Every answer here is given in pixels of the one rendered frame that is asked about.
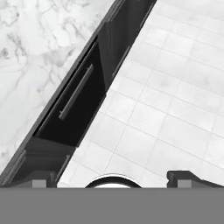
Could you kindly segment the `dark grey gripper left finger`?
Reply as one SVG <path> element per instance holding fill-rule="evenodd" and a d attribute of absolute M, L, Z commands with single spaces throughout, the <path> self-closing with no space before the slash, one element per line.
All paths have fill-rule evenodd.
<path fill-rule="evenodd" d="M 34 171 L 26 178 L 2 185 L 2 188 L 52 188 L 56 187 L 54 171 Z"/>

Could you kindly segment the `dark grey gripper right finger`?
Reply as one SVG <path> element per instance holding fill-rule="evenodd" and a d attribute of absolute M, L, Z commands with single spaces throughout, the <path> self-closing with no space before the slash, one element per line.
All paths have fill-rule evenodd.
<path fill-rule="evenodd" d="M 200 179 L 190 171 L 168 171 L 166 177 L 168 188 L 224 188 L 224 185 Z"/>

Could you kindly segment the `dark grey cupboard door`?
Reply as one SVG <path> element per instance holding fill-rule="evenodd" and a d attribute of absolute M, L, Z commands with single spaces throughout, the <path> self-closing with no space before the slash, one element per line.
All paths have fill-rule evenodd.
<path fill-rule="evenodd" d="M 132 47 L 157 0 L 115 0 L 98 33 L 105 87 L 128 46 Z"/>
<path fill-rule="evenodd" d="M 17 150 L 0 175 L 0 187 L 25 179 L 35 171 L 58 173 L 66 155 L 72 155 L 75 147 L 63 143 L 32 137 L 23 149 Z"/>

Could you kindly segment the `black dishwasher door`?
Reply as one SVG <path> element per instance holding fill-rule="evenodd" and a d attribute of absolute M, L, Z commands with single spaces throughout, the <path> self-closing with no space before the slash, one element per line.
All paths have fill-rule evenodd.
<path fill-rule="evenodd" d="M 66 119 L 64 121 L 60 120 L 60 112 L 67 104 L 90 65 L 94 66 L 94 71 L 80 91 Z M 71 73 L 66 85 L 62 88 L 56 102 L 52 105 L 44 121 L 39 125 L 34 136 L 60 144 L 77 146 L 104 96 L 105 82 L 100 48 L 98 39 L 95 38 Z"/>

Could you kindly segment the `white and black round thing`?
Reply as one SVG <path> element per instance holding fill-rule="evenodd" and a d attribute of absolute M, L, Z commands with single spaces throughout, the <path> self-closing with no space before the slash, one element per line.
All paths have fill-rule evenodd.
<path fill-rule="evenodd" d="M 110 173 L 91 180 L 86 188 L 141 188 L 141 186 L 133 178 Z"/>

